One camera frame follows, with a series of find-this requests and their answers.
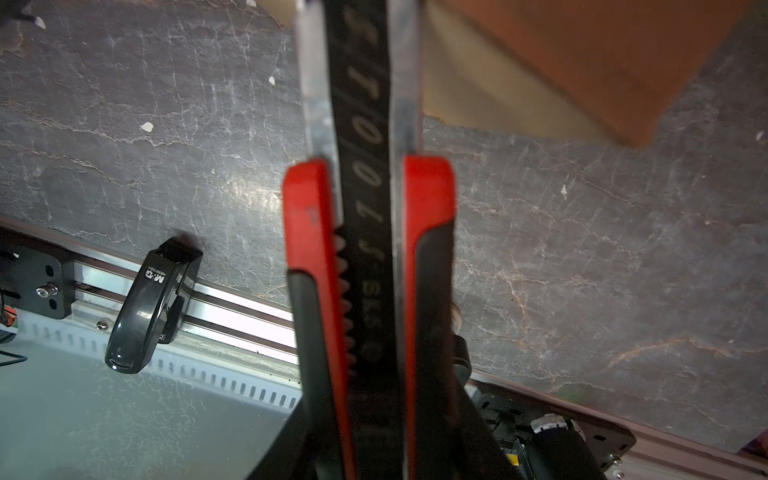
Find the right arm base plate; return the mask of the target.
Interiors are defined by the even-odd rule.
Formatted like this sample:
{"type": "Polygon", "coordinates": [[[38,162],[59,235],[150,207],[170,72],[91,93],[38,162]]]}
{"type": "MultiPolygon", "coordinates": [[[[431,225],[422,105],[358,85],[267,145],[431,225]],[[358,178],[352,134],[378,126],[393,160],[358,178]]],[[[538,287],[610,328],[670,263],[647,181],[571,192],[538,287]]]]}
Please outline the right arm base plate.
{"type": "Polygon", "coordinates": [[[636,443],[627,428],[500,386],[465,387],[524,479],[604,479],[636,443]]]}

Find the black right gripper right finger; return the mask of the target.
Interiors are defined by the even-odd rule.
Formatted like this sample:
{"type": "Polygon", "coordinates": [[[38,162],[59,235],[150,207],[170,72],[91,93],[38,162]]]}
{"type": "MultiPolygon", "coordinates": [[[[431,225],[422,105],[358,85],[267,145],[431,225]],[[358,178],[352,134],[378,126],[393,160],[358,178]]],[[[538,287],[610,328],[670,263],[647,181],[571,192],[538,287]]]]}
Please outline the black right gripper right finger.
{"type": "Polygon", "coordinates": [[[522,475],[493,438],[455,373],[452,381],[455,396],[453,479],[521,479],[522,475]]]}

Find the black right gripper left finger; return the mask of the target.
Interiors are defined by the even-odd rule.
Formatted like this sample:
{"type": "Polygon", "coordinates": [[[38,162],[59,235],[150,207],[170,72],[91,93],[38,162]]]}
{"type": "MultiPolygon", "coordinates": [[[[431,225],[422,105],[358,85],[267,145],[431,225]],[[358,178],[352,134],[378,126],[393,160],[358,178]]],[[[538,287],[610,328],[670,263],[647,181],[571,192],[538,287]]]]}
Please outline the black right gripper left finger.
{"type": "Polygon", "coordinates": [[[280,433],[248,480],[299,480],[309,478],[309,422],[300,400],[280,433]]]}

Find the brown cardboard express box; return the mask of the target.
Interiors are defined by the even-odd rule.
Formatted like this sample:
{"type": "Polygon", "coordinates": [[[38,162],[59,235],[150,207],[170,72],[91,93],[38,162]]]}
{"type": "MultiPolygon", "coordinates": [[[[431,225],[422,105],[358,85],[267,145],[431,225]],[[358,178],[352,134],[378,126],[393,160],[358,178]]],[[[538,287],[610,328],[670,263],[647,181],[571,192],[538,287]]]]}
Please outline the brown cardboard express box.
{"type": "Polygon", "coordinates": [[[748,14],[748,1],[266,1],[303,56],[324,40],[336,81],[375,94],[391,141],[421,118],[629,146],[748,14]]]}

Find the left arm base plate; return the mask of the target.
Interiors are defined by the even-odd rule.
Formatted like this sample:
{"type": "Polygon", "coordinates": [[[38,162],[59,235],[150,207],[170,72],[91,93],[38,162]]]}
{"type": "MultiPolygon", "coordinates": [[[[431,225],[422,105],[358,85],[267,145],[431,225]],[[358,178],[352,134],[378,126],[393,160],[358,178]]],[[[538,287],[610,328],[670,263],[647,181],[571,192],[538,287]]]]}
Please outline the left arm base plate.
{"type": "Polygon", "coordinates": [[[74,254],[50,242],[1,229],[1,327],[24,310],[61,320],[75,301],[74,254]]]}

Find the red black utility knife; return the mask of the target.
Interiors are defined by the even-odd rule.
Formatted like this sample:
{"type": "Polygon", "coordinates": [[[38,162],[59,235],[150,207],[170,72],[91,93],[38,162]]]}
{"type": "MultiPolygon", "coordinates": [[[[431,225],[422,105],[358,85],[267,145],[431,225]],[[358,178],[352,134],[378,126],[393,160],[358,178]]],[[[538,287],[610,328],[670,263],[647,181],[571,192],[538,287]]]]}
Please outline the red black utility knife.
{"type": "Polygon", "coordinates": [[[417,1],[301,1],[308,158],[283,186],[287,279],[321,479],[452,479],[455,178],[421,154],[417,1]]]}

